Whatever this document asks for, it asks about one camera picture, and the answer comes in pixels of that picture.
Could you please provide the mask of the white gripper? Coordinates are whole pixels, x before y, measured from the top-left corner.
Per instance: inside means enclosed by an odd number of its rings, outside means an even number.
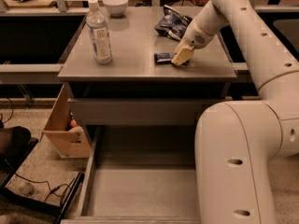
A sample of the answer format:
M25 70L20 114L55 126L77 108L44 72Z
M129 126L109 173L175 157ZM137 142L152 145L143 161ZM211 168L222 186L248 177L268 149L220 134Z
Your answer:
M179 41L175 48L175 56L171 63L181 66L186 63L194 54L194 49L202 49L214 38L205 32L196 20L192 20L186 29L183 38Z

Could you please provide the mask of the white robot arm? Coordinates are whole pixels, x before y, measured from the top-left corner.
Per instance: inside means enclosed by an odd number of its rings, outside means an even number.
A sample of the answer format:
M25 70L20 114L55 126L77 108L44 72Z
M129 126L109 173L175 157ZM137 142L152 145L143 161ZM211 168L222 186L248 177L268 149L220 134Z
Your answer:
M201 224L277 224L268 162L298 151L299 63L256 13L255 0L209 0L173 63L232 28L259 97L208 108L195 131Z

